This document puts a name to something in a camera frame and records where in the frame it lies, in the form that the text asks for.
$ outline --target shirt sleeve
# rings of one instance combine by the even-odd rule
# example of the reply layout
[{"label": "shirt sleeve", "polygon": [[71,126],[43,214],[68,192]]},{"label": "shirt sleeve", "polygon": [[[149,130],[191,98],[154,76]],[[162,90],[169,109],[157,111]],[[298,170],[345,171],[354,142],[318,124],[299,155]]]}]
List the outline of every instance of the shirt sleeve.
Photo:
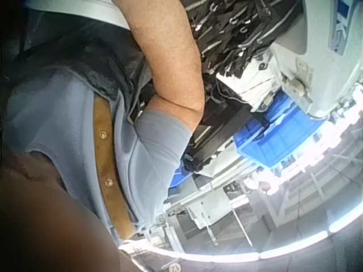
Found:
[{"label": "shirt sleeve", "polygon": [[147,109],[135,122],[138,141],[129,173],[147,223],[162,212],[163,202],[180,159],[192,136],[182,121],[160,110]]}]

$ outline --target light blue shirt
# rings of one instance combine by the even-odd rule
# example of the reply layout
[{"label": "light blue shirt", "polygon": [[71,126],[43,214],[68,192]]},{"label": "light blue shirt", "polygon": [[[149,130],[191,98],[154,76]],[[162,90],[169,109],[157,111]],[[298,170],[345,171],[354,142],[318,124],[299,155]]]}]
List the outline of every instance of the light blue shirt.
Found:
[{"label": "light blue shirt", "polygon": [[[19,84],[9,100],[3,140],[20,152],[38,151],[53,162],[68,193],[103,222],[121,244],[106,211],[95,163],[95,92],[67,69],[45,69]],[[136,230],[162,213],[175,170],[192,135],[185,123],[158,110],[127,120],[120,92],[111,103],[116,163]]]}]

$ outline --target brown leather belt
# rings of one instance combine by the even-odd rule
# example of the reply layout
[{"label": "brown leather belt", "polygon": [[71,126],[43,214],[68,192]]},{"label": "brown leather belt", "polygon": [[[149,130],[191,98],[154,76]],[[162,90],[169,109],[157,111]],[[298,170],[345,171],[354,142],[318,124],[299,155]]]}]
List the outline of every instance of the brown leather belt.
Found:
[{"label": "brown leather belt", "polygon": [[103,200],[120,238],[130,239],[135,230],[118,178],[111,109],[108,101],[100,96],[95,97],[93,128],[96,167]]}]

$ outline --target zipper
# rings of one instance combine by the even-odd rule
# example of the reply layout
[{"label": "zipper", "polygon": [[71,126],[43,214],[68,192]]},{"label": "zipper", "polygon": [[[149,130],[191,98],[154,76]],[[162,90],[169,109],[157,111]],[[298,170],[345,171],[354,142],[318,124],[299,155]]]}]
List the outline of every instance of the zipper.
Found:
[{"label": "zipper", "polygon": [[186,10],[186,11],[191,11],[191,10],[193,10],[193,9],[196,9],[197,7],[199,7],[199,6],[203,5],[204,3],[206,3],[207,1],[209,1],[209,0],[200,0],[200,1],[197,1],[197,2],[195,2],[195,3],[192,3],[192,4],[190,4],[189,6],[187,6],[187,7],[185,8],[185,10]]}]

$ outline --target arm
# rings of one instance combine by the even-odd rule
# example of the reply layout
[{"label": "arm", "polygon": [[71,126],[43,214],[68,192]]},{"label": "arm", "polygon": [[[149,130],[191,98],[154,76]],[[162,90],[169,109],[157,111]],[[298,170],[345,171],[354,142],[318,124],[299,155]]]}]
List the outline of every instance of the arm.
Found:
[{"label": "arm", "polygon": [[175,116],[195,130],[204,111],[198,47],[179,0],[113,0],[151,66],[157,95],[149,109]]}]

